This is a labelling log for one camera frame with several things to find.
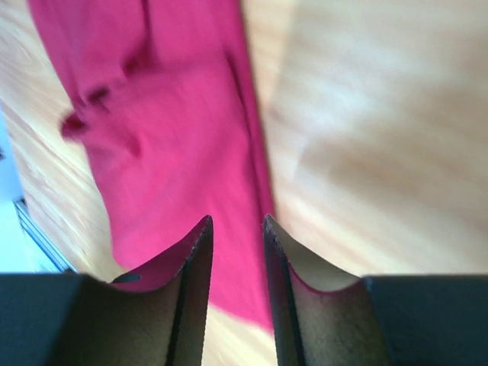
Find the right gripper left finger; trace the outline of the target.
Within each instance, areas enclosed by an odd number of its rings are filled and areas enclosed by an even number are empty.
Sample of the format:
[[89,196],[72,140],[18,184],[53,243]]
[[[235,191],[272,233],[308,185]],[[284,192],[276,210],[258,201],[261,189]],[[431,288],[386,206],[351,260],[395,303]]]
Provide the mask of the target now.
[[3,365],[199,365],[213,221],[106,283],[86,274],[1,276]]

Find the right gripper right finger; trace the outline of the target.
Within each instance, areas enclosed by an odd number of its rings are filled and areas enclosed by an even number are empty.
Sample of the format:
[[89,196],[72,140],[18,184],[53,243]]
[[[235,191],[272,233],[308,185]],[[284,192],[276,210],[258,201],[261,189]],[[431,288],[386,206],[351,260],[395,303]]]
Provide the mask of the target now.
[[485,365],[484,275],[358,277],[263,225],[280,365]]

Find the crimson red t shirt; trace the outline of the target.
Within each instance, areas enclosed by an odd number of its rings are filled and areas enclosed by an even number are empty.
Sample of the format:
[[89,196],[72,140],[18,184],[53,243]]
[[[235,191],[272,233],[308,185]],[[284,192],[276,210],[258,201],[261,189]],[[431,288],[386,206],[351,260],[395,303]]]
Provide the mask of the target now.
[[213,219],[210,302],[272,327],[262,222],[274,210],[237,1],[32,1],[72,102],[115,261],[136,268]]

